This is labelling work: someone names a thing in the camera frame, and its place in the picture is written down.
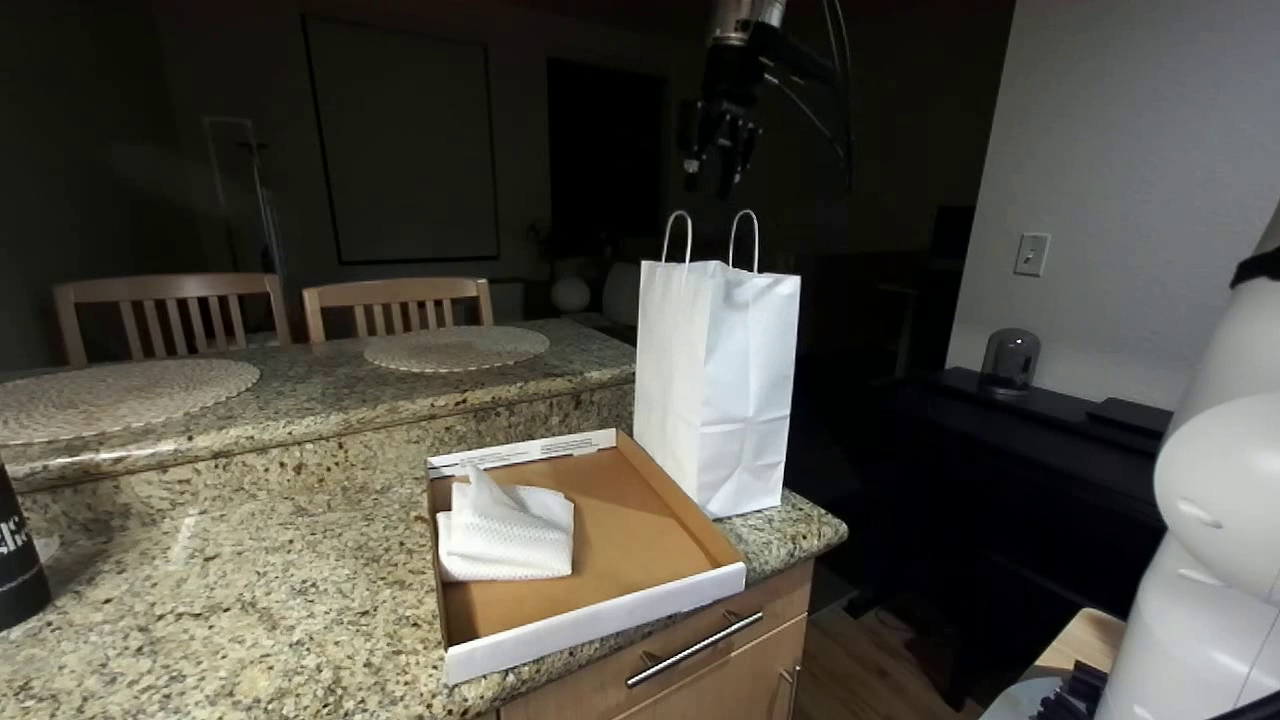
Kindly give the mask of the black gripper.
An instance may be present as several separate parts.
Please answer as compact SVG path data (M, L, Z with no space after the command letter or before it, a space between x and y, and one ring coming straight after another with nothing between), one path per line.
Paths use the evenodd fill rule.
M742 46L710 46L704 55L699 95L680 104L676 136L687 167L706 162L730 164L725 196L742 183L742 167L754 144L754 84L765 63Z

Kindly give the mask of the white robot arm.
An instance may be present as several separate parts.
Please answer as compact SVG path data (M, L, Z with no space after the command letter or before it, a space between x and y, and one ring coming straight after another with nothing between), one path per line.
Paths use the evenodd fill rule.
M1044 379L1171 409L1163 540L1094 720L1270 715L1280 696L1280 55L1182 15L1068 26L1023 3L949 353L1023 320Z

